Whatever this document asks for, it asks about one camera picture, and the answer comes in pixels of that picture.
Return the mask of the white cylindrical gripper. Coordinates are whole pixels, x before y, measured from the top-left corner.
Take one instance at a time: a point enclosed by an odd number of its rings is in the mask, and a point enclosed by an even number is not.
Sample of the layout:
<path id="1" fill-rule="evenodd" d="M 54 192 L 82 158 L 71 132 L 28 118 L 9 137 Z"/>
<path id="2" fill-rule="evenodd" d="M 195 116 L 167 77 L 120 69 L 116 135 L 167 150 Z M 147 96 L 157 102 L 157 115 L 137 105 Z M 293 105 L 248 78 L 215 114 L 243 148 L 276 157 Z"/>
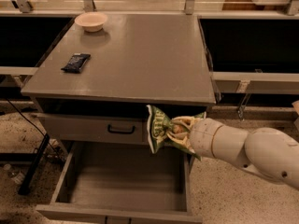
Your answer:
<path id="1" fill-rule="evenodd" d="M 210 118 L 189 116 L 173 118 L 172 122 L 191 129 L 190 133 L 167 133 L 174 147 L 189 154 L 195 153 L 200 157 L 214 158 L 212 144 L 217 130 L 223 126 L 221 122 Z"/>

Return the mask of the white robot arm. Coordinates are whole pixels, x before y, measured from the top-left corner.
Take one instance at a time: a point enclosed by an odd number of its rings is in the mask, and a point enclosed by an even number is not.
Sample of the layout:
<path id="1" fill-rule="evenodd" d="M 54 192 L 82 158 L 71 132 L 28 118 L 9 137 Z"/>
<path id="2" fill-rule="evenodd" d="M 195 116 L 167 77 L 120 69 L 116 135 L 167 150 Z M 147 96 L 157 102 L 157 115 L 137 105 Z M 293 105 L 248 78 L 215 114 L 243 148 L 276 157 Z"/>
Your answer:
<path id="1" fill-rule="evenodd" d="M 252 132 L 214 119 L 177 117 L 168 137 L 199 157 L 225 161 L 268 182 L 299 189 L 299 144 L 273 128 Z"/>

